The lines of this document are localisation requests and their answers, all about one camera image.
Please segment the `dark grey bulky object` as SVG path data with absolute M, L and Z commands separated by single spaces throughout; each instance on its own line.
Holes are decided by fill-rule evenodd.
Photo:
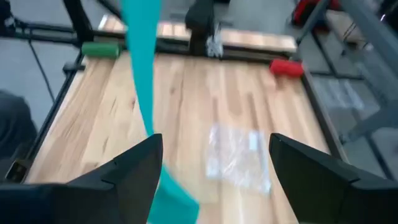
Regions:
M 13 156 L 20 148 L 30 148 L 36 137 L 25 99 L 0 90 L 0 159 Z

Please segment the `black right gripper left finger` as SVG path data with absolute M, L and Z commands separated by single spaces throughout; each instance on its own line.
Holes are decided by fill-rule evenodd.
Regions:
M 146 224 L 162 155 L 154 134 L 64 184 L 0 185 L 0 224 Z

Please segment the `small green bandage roll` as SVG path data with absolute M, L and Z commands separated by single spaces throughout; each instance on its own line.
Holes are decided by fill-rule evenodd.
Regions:
M 88 57 L 118 58 L 121 48 L 113 42 L 85 42 L 81 46 L 81 52 Z

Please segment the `wooden workbench in background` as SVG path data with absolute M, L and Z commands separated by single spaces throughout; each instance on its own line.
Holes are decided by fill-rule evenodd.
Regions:
M 346 144 L 380 128 L 398 128 L 398 40 L 357 0 L 341 0 L 340 5 L 385 63 L 376 65 L 377 60 L 369 60 L 368 63 L 357 61 L 354 65 L 360 72 L 359 76 L 336 77 L 338 80 L 364 81 L 381 105 L 379 111 L 338 136 L 340 143 Z

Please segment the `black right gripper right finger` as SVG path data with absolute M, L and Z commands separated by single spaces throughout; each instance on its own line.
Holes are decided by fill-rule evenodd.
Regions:
M 297 220 L 398 224 L 398 182 L 383 179 L 280 133 L 269 153 Z

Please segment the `red bandage roll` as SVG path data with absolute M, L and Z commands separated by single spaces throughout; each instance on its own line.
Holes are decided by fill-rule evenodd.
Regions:
M 270 63 L 269 70 L 274 75 L 285 75 L 293 78 L 300 78 L 304 74 L 302 64 L 291 60 L 275 59 Z

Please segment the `clear zipper bag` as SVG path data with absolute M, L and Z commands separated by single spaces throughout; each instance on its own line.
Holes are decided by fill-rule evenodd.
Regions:
M 266 195 L 272 185 L 268 156 L 263 131 L 216 124 L 205 152 L 206 176 Z

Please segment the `red bag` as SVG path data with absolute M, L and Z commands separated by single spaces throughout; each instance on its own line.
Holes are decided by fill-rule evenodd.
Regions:
M 292 13 L 292 23 L 304 25 L 320 0 L 299 0 Z M 327 9 L 340 11 L 341 7 L 338 0 L 330 0 Z

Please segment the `black aluminium rig frame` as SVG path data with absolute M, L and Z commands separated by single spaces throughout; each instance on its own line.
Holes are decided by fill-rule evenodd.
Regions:
M 16 20 L 13 26 L 6 26 L 6 19 L 12 18 L 13 15 L 8 0 L 0 0 L 0 37 L 72 44 L 76 47 L 81 47 L 84 41 L 94 40 L 95 38 L 124 40 L 124 36 L 121 34 L 92 29 L 81 5 L 81 0 L 63 1 L 72 22 L 71 27 L 28 23 L 19 20 Z M 182 24 L 161 22 L 159 24 L 161 36 L 157 43 L 157 49 L 163 50 L 168 54 L 189 53 L 190 35 L 188 32 L 183 31 L 177 39 L 172 38 L 172 35 L 176 34 L 182 26 Z M 297 41 L 287 35 L 262 34 L 234 29 L 225 29 L 221 34 L 226 43 L 224 56 L 227 60 L 247 60 L 249 54 L 259 54 L 260 57 L 255 61 L 267 64 L 268 57 L 287 58 L 292 56 L 296 52 L 296 46 L 298 45 Z M 39 146 L 45 140 L 48 130 L 54 126 L 57 111 L 60 109 L 60 105 L 65 102 L 67 93 L 71 92 L 70 87 L 77 74 L 77 69 L 73 68 L 65 74 L 67 79 L 36 141 L 27 146 L 25 150 L 16 151 L 15 154 L 0 159 L 0 183 L 20 183 L 27 177 L 35 153 L 38 152 Z M 326 122 L 326 114 L 320 108 L 320 99 L 315 94 L 310 76 L 304 75 L 300 78 L 300 82 L 312 107 L 312 115 L 318 120 L 320 125 L 319 133 L 323 136 L 320 145 L 332 156 L 345 160 L 346 156 L 343 154 L 342 146 L 336 140 L 333 130 Z

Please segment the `long green elastic bandage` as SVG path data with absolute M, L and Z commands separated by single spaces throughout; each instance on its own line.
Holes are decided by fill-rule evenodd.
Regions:
M 121 0 L 127 25 L 132 75 L 147 136 L 153 136 L 154 57 L 161 0 Z M 150 208 L 150 224 L 196 224 L 199 204 L 169 174 L 165 166 Z

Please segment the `black table clamp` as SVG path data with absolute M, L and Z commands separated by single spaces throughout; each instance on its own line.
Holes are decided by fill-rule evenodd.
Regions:
M 62 70 L 65 75 L 69 75 L 70 73 L 84 71 L 86 66 L 81 63 L 66 63 Z

